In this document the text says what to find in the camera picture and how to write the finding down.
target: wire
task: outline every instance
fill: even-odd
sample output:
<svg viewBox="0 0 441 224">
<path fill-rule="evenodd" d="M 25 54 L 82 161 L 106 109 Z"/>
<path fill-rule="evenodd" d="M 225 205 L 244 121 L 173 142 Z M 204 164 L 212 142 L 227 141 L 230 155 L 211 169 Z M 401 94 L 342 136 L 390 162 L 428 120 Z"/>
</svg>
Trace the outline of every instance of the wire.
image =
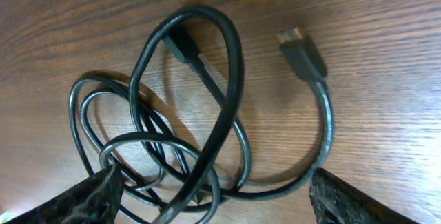
<svg viewBox="0 0 441 224">
<path fill-rule="evenodd" d="M 190 64 L 192 69 L 195 70 L 202 82 L 221 106 L 219 117 L 201 152 L 189 143 L 175 137 L 156 110 L 144 102 L 139 93 L 141 75 L 146 69 L 159 41 L 164 39 L 172 28 L 175 28 L 184 20 L 193 17 L 207 19 L 218 26 L 226 43 L 229 65 L 227 94 L 224 96 L 203 67 L 197 67 L 194 64 Z M 139 60 L 135 65 L 128 87 L 122 82 L 118 82 L 115 79 L 105 77 L 101 74 L 86 74 L 75 82 L 69 98 L 70 127 L 76 148 L 79 151 L 81 160 L 89 175 L 92 175 L 94 171 L 90 166 L 90 162 L 84 152 L 79 136 L 76 124 L 76 105 L 79 90 L 84 84 L 91 82 L 102 83 L 105 85 L 105 88 L 94 90 L 84 98 L 80 107 L 81 125 L 91 142 L 93 142 L 97 149 L 100 150 L 101 167 L 107 167 L 110 164 L 110 160 L 112 160 L 113 163 L 116 163 L 121 167 L 121 170 L 126 177 L 136 183 L 135 187 L 125 185 L 125 193 L 147 203 L 148 205 L 153 205 L 159 208 L 160 214 L 152 223 L 170 223 L 180 212 L 202 211 L 207 211 L 207 213 L 198 223 L 207 223 L 215 214 L 218 206 L 228 199 L 235 198 L 245 201 L 264 201 L 286 196 L 308 182 L 314 170 L 325 162 L 331 148 L 334 134 L 334 122 L 331 103 L 327 94 L 327 87 L 324 81 L 309 81 L 309 86 L 318 100 L 323 128 L 322 145 L 314 162 L 297 179 L 294 179 L 278 189 L 258 193 L 240 192 L 241 187 L 247 182 L 252 164 L 252 155 L 247 135 L 239 119 L 236 117 L 240 100 L 242 98 L 244 83 L 242 48 L 239 35 L 233 23 L 222 12 L 208 6 L 181 8 L 171 14 L 155 28 L 147 40 Z M 92 130 L 88 121 L 87 112 L 88 106 L 94 98 L 100 95 L 109 94 L 117 95 L 129 102 L 130 114 L 135 127 L 135 132 L 120 135 L 104 145 L 99 141 L 98 137 Z M 145 124 L 147 131 L 143 129 L 142 123 Z M 156 130 L 154 124 L 160 129 L 161 133 Z M 231 189 L 224 189 L 219 185 L 213 164 L 231 127 L 234 128 L 240 146 L 242 147 L 243 164 L 241 165 L 241 175 L 236 180 L 235 186 Z M 133 142 L 141 142 L 146 152 L 159 166 L 158 176 L 155 180 L 145 182 L 142 176 L 131 171 L 131 169 L 112 155 L 112 152 L 118 146 Z M 183 173 L 175 170 L 167 164 L 162 145 L 170 145 L 173 147 Z M 196 165 L 191 172 L 189 172 L 183 152 L 188 153 L 197 160 Z M 169 203 L 163 202 L 153 190 L 153 187 L 161 182 L 165 173 L 184 182 L 183 187 Z M 207 177 L 210 181 L 210 185 L 203 184 Z M 149 196 L 140 193 L 140 191 L 145 191 Z M 212 202 L 197 206 L 187 206 L 199 191 L 211 194 Z M 148 223 L 123 206 L 120 206 L 120 211 L 137 223 Z"/>
</svg>

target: black cord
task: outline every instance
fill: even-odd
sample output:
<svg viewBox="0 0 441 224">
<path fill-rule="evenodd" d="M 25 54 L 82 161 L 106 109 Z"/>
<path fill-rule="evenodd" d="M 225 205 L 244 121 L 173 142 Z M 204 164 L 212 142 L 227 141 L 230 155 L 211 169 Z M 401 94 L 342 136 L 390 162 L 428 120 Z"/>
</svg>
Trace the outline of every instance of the black cord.
<svg viewBox="0 0 441 224">
<path fill-rule="evenodd" d="M 210 134 L 203 150 L 199 152 L 195 147 L 189 143 L 175 137 L 167 125 L 163 122 L 155 109 L 145 103 L 140 97 L 139 82 L 141 75 L 144 72 L 147 64 L 153 54 L 153 51 L 160 40 L 176 41 L 172 37 L 173 32 L 176 32 L 180 28 L 179 24 L 184 20 L 200 17 L 207 19 L 219 27 L 222 32 L 228 53 L 229 64 L 229 82 L 227 88 L 227 94 L 224 96 L 218 86 L 214 83 L 214 80 L 208 74 L 204 68 L 203 63 L 195 56 L 198 54 L 194 49 L 189 51 L 192 56 L 186 56 L 185 49 L 189 49 L 191 45 L 184 45 L 178 43 L 175 44 L 176 51 L 183 53 L 184 63 L 189 63 L 190 67 L 201 78 L 202 82 L 211 92 L 218 104 L 221 106 L 221 111 L 216 124 Z M 288 48 L 289 52 L 296 51 L 297 49 L 305 48 L 302 44 L 291 45 Z M 314 61 L 309 61 L 308 57 L 303 59 L 305 64 L 313 67 Z M 220 11 L 208 7 L 208 6 L 192 6 L 185 7 L 177 10 L 171 14 L 166 20 L 164 20 L 147 40 L 143 51 L 139 57 L 138 62 L 132 73 L 130 84 L 127 87 L 123 83 L 111 79 L 110 77 L 104 77 L 100 74 L 89 74 L 82 76 L 72 87 L 69 99 L 69 114 L 70 114 L 70 127 L 72 129 L 72 136 L 76 144 L 76 148 L 79 151 L 81 160 L 88 174 L 94 173 L 87 156 L 85 155 L 83 146 L 81 144 L 79 132 L 76 125 L 76 104 L 78 93 L 82 85 L 89 82 L 100 82 L 106 87 L 98 90 L 94 90 L 89 93 L 83 100 L 80 108 L 81 125 L 85 130 L 85 133 L 93 144 L 101 151 L 100 152 L 100 164 L 101 167 L 107 167 L 110 164 L 110 158 L 114 163 L 121 167 L 122 172 L 126 177 L 133 181 L 136 186 L 125 185 L 125 193 L 144 202 L 149 205 L 153 205 L 160 209 L 159 216 L 152 223 L 170 223 L 181 211 L 184 212 L 201 212 L 207 211 L 204 217 L 198 223 L 207 223 L 216 212 L 217 207 L 230 198 L 236 198 L 246 201 L 264 201 L 286 196 L 287 194 L 297 190 L 304 185 L 312 176 L 312 173 L 317 167 L 320 167 L 329 153 L 332 138 L 334 134 L 333 126 L 333 114 L 331 110 L 331 104 L 327 94 L 327 88 L 323 79 L 307 80 L 313 93 L 316 95 L 318 105 L 320 108 L 320 115 L 322 119 L 323 137 L 320 151 L 315 158 L 314 162 L 300 175 L 297 179 L 275 190 L 259 193 L 240 192 L 242 186 L 247 182 L 249 173 L 251 172 L 252 156 L 249 148 L 249 141 L 247 135 L 243 129 L 242 124 L 236 117 L 240 100 L 243 93 L 243 81 L 244 81 L 244 64 L 242 56 L 242 48 L 240 45 L 239 35 L 233 25 L 233 23 Z M 97 96 L 104 94 L 113 94 L 120 96 L 129 101 L 130 114 L 132 122 L 135 127 L 135 132 L 120 135 L 105 145 L 99 141 L 98 137 L 92 130 L 87 117 L 88 106 L 90 102 Z M 143 129 L 142 122 L 144 122 L 147 131 Z M 161 133 L 158 133 L 154 127 L 156 124 L 159 127 Z M 238 177 L 235 186 L 232 189 L 223 189 L 220 187 L 218 177 L 213 169 L 214 160 L 217 154 L 222 148 L 222 145 L 227 138 L 227 135 L 231 129 L 234 128 L 240 146 L 243 153 L 242 173 Z M 141 142 L 146 152 L 152 157 L 153 161 L 159 166 L 159 172 L 157 178 L 152 182 L 145 182 L 142 176 L 131 171 L 123 163 L 121 163 L 116 157 L 112 155 L 112 152 L 120 145 L 126 143 Z M 165 161 L 165 155 L 162 145 L 170 145 L 174 149 L 174 153 L 181 166 L 183 173 L 175 170 Z M 189 168 L 183 152 L 188 153 L 194 157 L 197 162 L 194 169 L 189 172 Z M 183 187 L 179 190 L 178 194 L 172 199 L 170 203 L 164 203 L 152 189 L 155 185 L 161 182 L 165 173 L 171 174 L 178 180 L 184 182 Z M 205 185 L 204 180 L 207 178 L 210 180 L 210 185 Z M 149 196 L 140 193 L 140 191 L 146 191 Z M 197 206 L 187 206 L 192 198 L 198 193 L 198 191 L 205 192 L 212 195 L 212 202 Z M 131 218 L 137 223 L 148 223 L 142 220 L 131 211 L 121 206 L 120 211 L 126 216 Z"/>
</svg>

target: wooden surface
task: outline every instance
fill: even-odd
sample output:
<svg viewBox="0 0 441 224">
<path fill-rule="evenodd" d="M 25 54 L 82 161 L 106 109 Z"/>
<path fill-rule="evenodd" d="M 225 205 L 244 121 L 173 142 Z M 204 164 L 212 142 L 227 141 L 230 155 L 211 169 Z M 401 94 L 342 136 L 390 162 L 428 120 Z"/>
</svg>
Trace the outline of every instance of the wooden surface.
<svg viewBox="0 0 441 224">
<path fill-rule="evenodd" d="M 243 42 L 240 116 L 254 156 L 244 190 L 280 185 L 317 150 L 314 98 L 277 48 L 277 31 L 301 25 L 329 68 L 336 136 L 324 167 L 409 218 L 441 223 L 441 0 L 0 0 L 1 212 L 23 213 L 87 176 L 69 128 L 72 84 L 92 70 L 130 75 L 156 24 L 191 3 L 222 10 Z M 219 31 L 204 21 L 189 27 L 213 70 L 226 77 Z M 175 133 L 202 148 L 219 107 L 191 70 L 161 45 L 142 82 Z M 112 138 L 133 130 L 128 113 L 127 103 L 109 96 L 93 105 L 90 118 Z M 139 145 L 119 151 L 155 175 Z M 230 135 L 216 160 L 224 185 L 237 171 L 239 151 Z M 160 194 L 170 199 L 178 183 L 164 184 Z M 128 197 L 123 203 L 149 221 L 158 214 Z M 175 223 L 200 216 L 181 214 Z M 130 223 L 121 214 L 116 222 Z M 305 186 L 275 201 L 229 201 L 210 223 L 315 218 Z"/>
</svg>

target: thick black cable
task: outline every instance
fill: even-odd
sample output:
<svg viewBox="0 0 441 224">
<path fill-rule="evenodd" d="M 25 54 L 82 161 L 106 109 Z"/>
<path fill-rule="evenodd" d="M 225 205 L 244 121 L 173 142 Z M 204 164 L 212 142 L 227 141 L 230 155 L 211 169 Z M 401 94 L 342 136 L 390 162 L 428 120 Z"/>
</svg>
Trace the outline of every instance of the thick black cable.
<svg viewBox="0 0 441 224">
<path fill-rule="evenodd" d="M 139 96 L 139 81 L 141 79 L 141 75 L 147 67 L 150 57 L 152 56 L 158 42 L 163 39 L 173 27 L 192 17 L 208 19 L 219 27 L 220 31 L 223 33 L 225 43 L 227 45 L 229 61 L 229 82 L 226 96 L 223 95 L 221 90 L 217 87 L 211 76 L 203 67 L 195 68 L 195 65 L 190 65 L 221 106 L 221 111 L 214 129 L 210 134 L 202 152 L 200 153 L 189 143 L 174 137 L 158 113 L 147 103 L 144 103 L 142 98 Z M 136 184 L 136 187 L 126 185 L 125 192 L 130 196 L 133 196 L 134 198 L 137 198 L 138 200 L 149 205 L 156 206 L 161 210 L 159 216 L 154 220 L 153 223 L 169 223 L 181 211 L 208 211 L 206 215 L 204 215 L 204 217 L 199 221 L 199 223 L 206 223 L 211 217 L 213 217 L 218 205 L 225 202 L 229 198 L 237 198 L 247 201 L 263 201 L 279 198 L 297 190 L 311 178 L 314 169 L 320 167 L 324 163 L 332 144 L 334 134 L 333 114 L 331 111 L 331 104 L 327 94 L 325 82 L 309 82 L 309 86 L 318 100 L 323 129 L 322 145 L 314 162 L 297 179 L 294 179 L 285 186 L 267 192 L 247 193 L 239 192 L 239 189 L 246 183 L 248 179 L 251 171 L 252 157 L 246 133 L 240 121 L 236 117 L 242 97 L 243 80 L 244 67 L 240 40 L 232 22 L 223 13 L 207 6 L 186 7 L 176 11 L 174 14 L 166 18 L 166 20 L 164 20 L 164 22 L 162 22 L 150 35 L 134 68 L 129 87 L 115 81 L 114 79 L 102 77 L 101 75 L 97 74 L 85 75 L 81 77 L 72 87 L 69 101 L 70 126 L 72 129 L 72 136 L 74 137 L 76 147 L 86 170 L 89 174 L 94 173 L 88 158 L 85 155 L 77 130 L 75 114 L 76 102 L 79 90 L 83 84 L 98 81 L 105 84 L 106 88 L 95 90 L 86 96 L 81 104 L 80 109 L 81 124 L 87 136 L 96 146 L 96 148 L 101 151 L 101 166 L 105 167 L 108 165 L 111 152 L 116 147 L 131 142 L 141 142 L 147 153 L 153 159 L 153 162 L 159 165 L 159 174 L 157 179 L 153 182 L 145 182 L 142 176 L 131 171 L 116 157 L 112 156 L 112 160 L 121 166 L 121 169 L 126 177 Z M 131 117 L 136 130 L 136 132 L 118 136 L 105 145 L 99 141 L 87 118 L 87 109 L 90 102 L 95 97 L 104 94 L 117 95 L 129 101 Z M 144 122 L 147 131 L 143 130 L 141 121 Z M 159 127 L 162 134 L 159 134 L 156 131 L 153 123 Z M 238 177 L 236 185 L 232 189 L 221 189 L 213 168 L 213 164 L 231 127 L 233 127 L 236 131 L 240 146 L 242 147 L 242 174 L 240 177 Z M 181 169 L 184 173 L 180 173 L 167 164 L 165 155 L 163 153 L 162 144 L 171 145 L 174 148 L 175 155 L 178 157 L 178 161 L 180 162 Z M 189 175 L 187 174 L 188 169 L 185 168 L 187 164 L 183 158 L 183 152 L 187 152 L 197 159 L 196 165 Z M 162 202 L 162 200 L 152 189 L 158 182 L 162 180 L 166 172 L 184 182 L 184 186 L 170 203 Z M 203 185 L 203 182 L 207 176 L 211 181 L 211 186 Z M 141 194 L 136 189 L 145 190 L 151 197 Z M 189 201 L 199 190 L 212 194 L 213 201 L 211 203 L 206 203 L 199 206 L 187 206 Z M 120 211 L 135 222 L 148 223 L 147 221 L 144 221 L 135 214 L 131 213 L 123 206 L 121 206 Z"/>
</svg>

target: tangled cord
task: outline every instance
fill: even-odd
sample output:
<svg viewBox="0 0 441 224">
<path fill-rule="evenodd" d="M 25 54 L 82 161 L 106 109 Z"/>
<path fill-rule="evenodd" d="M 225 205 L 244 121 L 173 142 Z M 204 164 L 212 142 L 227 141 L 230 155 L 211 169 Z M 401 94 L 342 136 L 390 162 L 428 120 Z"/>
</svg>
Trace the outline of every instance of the tangled cord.
<svg viewBox="0 0 441 224">
<path fill-rule="evenodd" d="M 199 152 L 189 143 L 175 137 L 162 118 L 158 115 L 156 110 L 144 102 L 142 98 L 140 98 L 139 93 L 139 82 L 141 75 L 147 67 L 147 64 L 159 41 L 164 39 L 173 28 L 178 27 L 178 25 L 184 20 L 193 17 L 207 19 L 220 29 L 227 47 L 229 65 L 227 94 L 224 96 L 218 86 L 214 83 L 214 80 L 211 78 L 207 70 L 204 68 L 203 63 L 201 63 L 198 58 L 193 57 L 190 58 L 190 61 L 185 62 L 189 63 L 190 67 L 201 78 L 202 82 L 221 106 L 219 117 L 201 152 Z M 125 185 L 125 193 L 144 203 L 159 208 L 160 214 L 152 223 L 170 223 L 181 211 L 207 211 L 206 214 L 198 221 L 198 223 L 207 223 L 215 214 L 218 206 L 230 198 L 245 201 L 264 201 L 286 196 L 300 188 L 311 178 L 314 170 L 325 162 L 332 144 L 334 134 L 333 114 L 325 82 L 308 81 L 309 86 L 316 95 L 318 101 L 323 128 L 322 145 L 316 158 L 314 159 L 314 162 L 298 178 L 275 190 L 259 193 L 239 191 L 247 182 L 249 173 L 251 172 L 252 163 L 252 156 L 247 135 L 239 119 L 236 117 L 240 100 L 242 98 L 244 83 L 242 48 L 240 45 L 239 35 L 233 23 L 222 12 L 208 6 L 191 6 L 181 8 L 175 13 L 171 14 L 168 18 L 166 18 L 166 20 L 155 28 L 147 40 L 139 60 L 135 65 L 128 87 L 123 83 L 119 83 L 114 79 L 103 77 L 99 74 L 85 75 L 75 82 L 69 98 L 70 127 L 81 160 L 83 161 L 88 174 L 92 175 L 94 171 L 90 166 L 87 156 L 85 155 L 76 124 L 76 105 L 79 90 L 82 85 L 89 82 L 102 83 L 105 85 L 105 88 L 92 91 L 83 100 L 80 108 L 81 125 L 83 126 L 83 129 L 85 130 L 85 133 L 89 139 L 100 150 L 99 161 L 101 167 L 105 168 L 109 166 L 110 158 L 112 157 L 114 163 L 120 166 L 124 175 L 126 175 L 129 180 L 136 184 L 135 186 Z M 101 141 L 99 141 L 98 137 L 92 130 L 92 127 L 88 121 L 87 112 L 90 102 L 95 97 L 105 94 L 117 95 L 129 101 L 130 114 L 136 132 L 120 135 L 104 145 Z M 142 122 L 144 122 L 147 131 L 143 129 Z M 156 124 L 161 133 L 156 130 L 154 124 Z M 234 128 L 242 149 L 243 164 L 241 168 L 241 176 L 236 180 L 235 186 L 231 189 L 224 189 L 219 185 L 218 177 L 214 171 L 213 164 L 222 148 L 225 139 L 227 138 L 231 127 Z M 131 169 L 129 169 L 112 155 L 112 152 L 118 146 L 134 142 L 141 142 L 145 151 L 159 166 L 158 176 L 151 182 L 146 182 L 143 177 L 131 171 Z M 163 151 L 163 145 L 169 145 L 173 148 L 182 172 L 175 170 L 173 167 L 167 164 Z M 183 155 L 184 152 L 196 159 L 196 165 L 192 171 L 190 171 L 188 168 L 187 162 Z M 165 173 L 171 174 L 176 179 L 184 182 L 183 187 L 169 203 L 163 202 L 153 190 L 153 187 L 158 185 L 163 180 Z M 210 181 L 210 185 L 203 184 L 207 177 Z M 147 192 L 149 196 L 140 193 L 140 191 Z M 212 202 L 197 206 L 187 206 L 198 191 L 211 194 Z M 122 205 L 120 206 L 120 211 L 137 223 L 149 223 L 139 218 Z"/>
</svg>

